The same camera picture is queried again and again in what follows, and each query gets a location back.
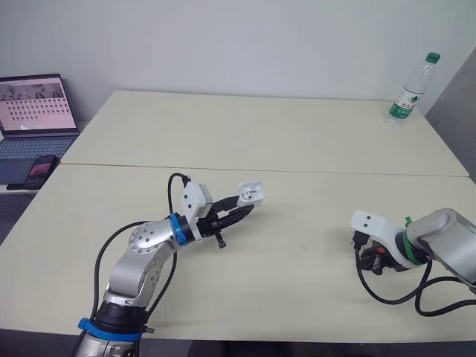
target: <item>plastic bottle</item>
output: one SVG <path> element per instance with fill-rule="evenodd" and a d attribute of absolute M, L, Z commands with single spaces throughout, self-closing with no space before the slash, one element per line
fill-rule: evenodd
<path fill-rule="evenodd" d="M 434 74 L 434 65 L 440 59 L 440 55 L 430 52 L 425 61 L 411 72 L 407 83 L 403 86 L 397 99 L 388 111 L 385 123 L 390 126 L 402 126 L 415 103 L 430 85 Z"/>

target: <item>blue ring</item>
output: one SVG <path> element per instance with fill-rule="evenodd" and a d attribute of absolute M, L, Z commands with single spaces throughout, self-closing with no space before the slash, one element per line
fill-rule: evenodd
<path fill-rule="evenodd" d="M 137 341 L 142 338 L 141 333 L 112 333 L 106 332 L 101 329 L 98 329 L 96 326 L 91 324 L 88 318 L 82 318 L 77 325 L 80 329 L 85 329 L 91 335 L 97 338 L 102 338 L 103 340 L 108 341 L 124 341 L 131 342 Z"/>
<path fill-rule="evenodd" d="M 177 220 L 177 213 L 172 213 L 169 215 L 170 221 L 172 221 L 172 228 L 174 233 L 176 234 L 177 242 L 180 245 L 187 245 L 187 237 L 185 236 L 184 232 L 180 229 L 179 221 Z"/>

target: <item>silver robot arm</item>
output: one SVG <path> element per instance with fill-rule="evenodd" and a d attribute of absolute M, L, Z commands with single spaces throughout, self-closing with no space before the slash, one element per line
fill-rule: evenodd
<path fill-rule="evenodd" d="M 394 226 L 384 217 L 358 210 L 350 225 L 355 230 L 353 241 L 358 277 L 377 301 L 397 305 L 415 297 L 415 309 L 423 316 L 438 316 L 476 305 L 476 300 L 464 300 L 430 312 L 422 311 L 419 305 L 423 289 L 442 281 L 464 283 L 476 294 L 476 227 L 455 210 L 443 208 L 415 222 L 407 217 L 406 229 Z M 440 262 L 454 277 L 428 280 L 432 260 Z M 384 267 L 405 271 L 423 264 L 426 269 L 418 287 L 396 300 L 375 294 L 361 272 L 371 270 L 381 275 Z"/>
<path fill-rule="evenodd" d="M 476 227 L 451 208 L 437 210 L 407 227 L 408 240 L 476 289 Z"/>
<path fill-rule="evenodd" d="M 145 222 L 132 232 L 93 321 L 80 321 L 83 333 L 74 356 L 137 357 L 135 344 L 141 334 L 153 332 L 145 326 L 149 315 L 146 308 L 167 259 L 187 244 L 212 235 L 223 248 L 221 230 L 247 216 L 263 198 L 257 181 L 241 184 L 238 196 L 215 203 L 206 186 L 186 183 L 181 200 L 184 216 L 172 213 L 162 221 Z M 219 216 L 223 211 L 229 211 L 228 215 Z"/>

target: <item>table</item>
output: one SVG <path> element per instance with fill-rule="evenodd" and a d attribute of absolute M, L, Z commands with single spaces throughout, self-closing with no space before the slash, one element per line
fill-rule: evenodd
<path fill-rule="evenodd" d="M 115 91 L 65 154 L 69 164 L 467 176 L 418 111 L 389 102 Z"/>
<path fill-rule="evenodd" d="M 0 248 L 0 328 L 77 334 L 92 303 L 97 252 L 117 228 L 167 215 L 167 178 L 175 170 L 61 164 Z M 475 216 L 469 178 L 244 170 L 181 170 L 212 196 L 238 183 L 263 181 L 262 206 L 213 238 L 178 254 L 170 289 L 149 321 L 155 338 L 267 341 L 458 341 L 476 339 L 476 309 L 437 318 L 413 301 L 386 306 L 358 281 L 349 226 L 363 209 L 404 224 L 437 208 Z M 181 194 L 174 187 L 175 207 Z M 100 286 L 125 250 L 128 234 L 106 252 Z M 167 277 L 164 268 L 162 281 Z M 418 284 L 422 269 L 367 274 L 377 293 L 396 298 Z M 447 275 L 435 263 L 434 275 Z M 435 309 L 472 298 L 462 284 L 423 295 Z"/>

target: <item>white wall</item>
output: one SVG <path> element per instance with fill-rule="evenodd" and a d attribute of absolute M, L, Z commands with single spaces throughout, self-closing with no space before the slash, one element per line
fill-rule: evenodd
<path fill-rule="evenodd" d="M 0 76 L 59 72 L 80 119 L 115 89 L 391 100 L 476 43 L 475 0 L 0 0 Z"/>

